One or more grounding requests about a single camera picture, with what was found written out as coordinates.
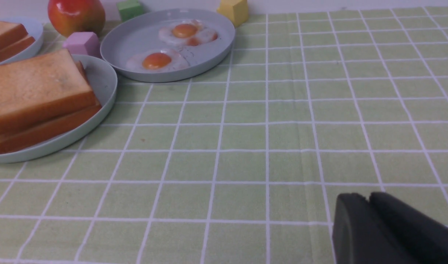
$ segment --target white plate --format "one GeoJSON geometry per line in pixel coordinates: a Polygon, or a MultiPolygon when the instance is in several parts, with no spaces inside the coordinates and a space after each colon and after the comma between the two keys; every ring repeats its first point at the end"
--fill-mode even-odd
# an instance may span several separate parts
{"type": "Polygon", "coordinates": [[[94,130],[108,115],[116,99],[118,77],[115,70],[99,58],[87,55],[73,55],[73,58],[84,65],[87,78],[95,96],[102,104],[102,109],[83,125],[63,135],[18,152],[0,154],[0,163],[28,161],[64,149],[94,130]]]}
{"type": "Polygon", "coordinates": [[[235,39],[235,28],[225,16],[208,10],[172,9],[140,15],[128,20],[105,36],[100,46],[104,60],[125,77],[142,82],[173,82],[187,79],[221,62],[230,52],[235,39]],[[140,73],[125,68],[126,61],[135,54],[161,48],[175,48],[159,40],[159,29],[174,22],[197,19],[217,31],[218,38],[195,47],[184,47],[180,54],[190,67],[164,73],[140,73]]]}
{"type": "Polygon", "coordinates": [[[22,24],[26,28],[28,34],[35,39],[35,42],[33,42],[25,50],[12,56],[11,58],[6,59],[3,62],[0,62],[0,65],[4,65],[9,62],[30,59],[40,51],[41,45],[43,45],[43,25],[38,20],[30,17],[15,16],[2,18],[0,19],[0,21],[22,24]]]}

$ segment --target wooden cube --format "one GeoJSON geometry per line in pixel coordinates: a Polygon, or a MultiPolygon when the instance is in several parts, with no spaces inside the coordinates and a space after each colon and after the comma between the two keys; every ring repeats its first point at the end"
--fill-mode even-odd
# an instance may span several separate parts
{"type": "Polygon", "coordinates": [[[227,17],[234,27],[238,27],[248,20],[247,0],[221,0],[217,13],[227,17]]]}
{"type": "Polygon", "coordinates": [[[121,21],[125,22],[144,14],[144,9],[138,0],[126,0],[116,3],[120,12],[121,21]]]}
{"type": "Polygon", "coordinates": [[[63,43],[71,54],[90,55],[101,58],[100,41],[93,32],[75,32],[63,43]]]}

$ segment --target bread slice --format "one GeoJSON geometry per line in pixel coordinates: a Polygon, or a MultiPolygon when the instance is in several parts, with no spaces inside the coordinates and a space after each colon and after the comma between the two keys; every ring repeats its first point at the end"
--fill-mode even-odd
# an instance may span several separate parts
{"type": "Polygon", "coordinates": [[[28,35],[22,24],[0,21],[0,50],[28,35]]]}
{"type": "Polygon", "coordinates": [[[0,65],[0,135],[96,103],[92,88],[67,49],[0,65]]]}
{"type": "Polygon", "coordinates": [[[33,42],[35,42],[35,39],[32,36],[26,35],[26,37],[19,40],[18,42],[6,48],[3,48],[2,50],[0,50],[0,62],[3,62],[6,59],[19,54],[21,51],[25,50],[31,44],[33,44],[33,42]]]}
{"type": "MultiPolygon", "coordinates": [[[[87,80],[82,63],[76,62],[76,67],[85,80],[87,80]]],[[[73,114],[54,118],[18,133],[0,135],[0,154],[26,149],[27,147],[34,146],[76,129],[92,118],[101,108],[102,106],[97,100],[94,107],[88,107],[73,114]]]]}

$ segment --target apple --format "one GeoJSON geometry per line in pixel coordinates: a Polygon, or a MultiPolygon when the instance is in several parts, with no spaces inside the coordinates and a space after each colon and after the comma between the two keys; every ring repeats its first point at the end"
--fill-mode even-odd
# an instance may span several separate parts
{"type": "Polygon", "coordinates": [[[99,35],[105,26],[105,9],[100,0],[49,0],[48,18],[64,37],[74,32],[99,35]]]}

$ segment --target green checkered tablecloth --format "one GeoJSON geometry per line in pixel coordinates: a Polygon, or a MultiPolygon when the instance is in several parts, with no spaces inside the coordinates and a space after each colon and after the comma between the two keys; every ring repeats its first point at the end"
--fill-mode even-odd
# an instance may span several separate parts
{"type": "Polygon", "coordinates": [[[0,263],[332,264],[343,192],[448,225],[448,7],[255,15],[237,34],[209,72],[121,78],[88,137],[0,165],[0,263]]]}

